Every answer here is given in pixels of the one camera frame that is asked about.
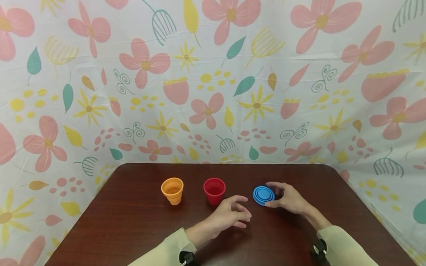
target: red collapsible cup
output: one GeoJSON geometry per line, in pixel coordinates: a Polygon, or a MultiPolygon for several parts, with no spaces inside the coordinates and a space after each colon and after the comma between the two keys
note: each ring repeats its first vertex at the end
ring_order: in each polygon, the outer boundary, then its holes
{"type": "Polygon", "coordinates": [[[209,178],[203,185],[204,193],[212,206],[218,206],[222,201],[223,194],[225,193],[225,183],[218,178],[209,178]]]}

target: wooden table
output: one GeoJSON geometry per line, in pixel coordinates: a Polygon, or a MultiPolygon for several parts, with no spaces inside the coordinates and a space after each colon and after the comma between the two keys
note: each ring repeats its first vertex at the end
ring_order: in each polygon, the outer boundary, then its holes
{"type": "Polygon", "coordinates": [[[47,266],[126,266],[180,227],[205,219],[213,208],[202,185],[219,177],[225,196],[244,195],[252,213],[247,229],[230,229],[196,254],[201,265],[316,265],[309,256],[315,232],[301,217],[269,209],[251,197],[267,181],[292,184],[333,224],[343,227],[379,264],[412,260],[332,168],[325,165],[124,164],[101,189],[47,266]],[[160,191],[169,177],[184,182],[171,206],[160,191]]]}

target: right hand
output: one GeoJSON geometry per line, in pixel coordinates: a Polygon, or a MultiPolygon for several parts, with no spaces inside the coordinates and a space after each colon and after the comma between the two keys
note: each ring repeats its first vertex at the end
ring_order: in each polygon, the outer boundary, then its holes
{"type": "Polygon", "coordinates": [[[273,200],[265,203],[269,208],[285,208],[295,214],[304,214],[311,205],[300,195],[300,193],[291,185],[280,182],[268,182],[268,187],[275,187],[275,194],[282,195],[279,200],[273,200]]]}

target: beige sleeve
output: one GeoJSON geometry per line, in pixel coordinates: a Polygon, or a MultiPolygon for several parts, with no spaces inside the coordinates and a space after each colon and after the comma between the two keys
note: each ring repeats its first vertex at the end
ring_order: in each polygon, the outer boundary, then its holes
{"type": "Polygon", "coordinates": [[[319,230],[318,238],[327,244],[325,257],[331,266],[378,266],[358,242],[338,226],[319,230]]]}
{"type": "Polygon", "coordinates": [[[197,249],[188,240],[183,228],[171,234],[160,245],[133,261],[129,266],[180,266],[181,251],[195,253],[197,249]]]}

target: floral backdrop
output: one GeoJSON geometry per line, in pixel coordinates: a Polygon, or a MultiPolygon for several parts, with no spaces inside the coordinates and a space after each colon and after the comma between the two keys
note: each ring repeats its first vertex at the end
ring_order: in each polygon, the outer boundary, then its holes
{"type": "Polygon", "coordinates": [[[123,163],[325,163],[426,265],[424,0],[0,0],[0,266],[123,163]]]}

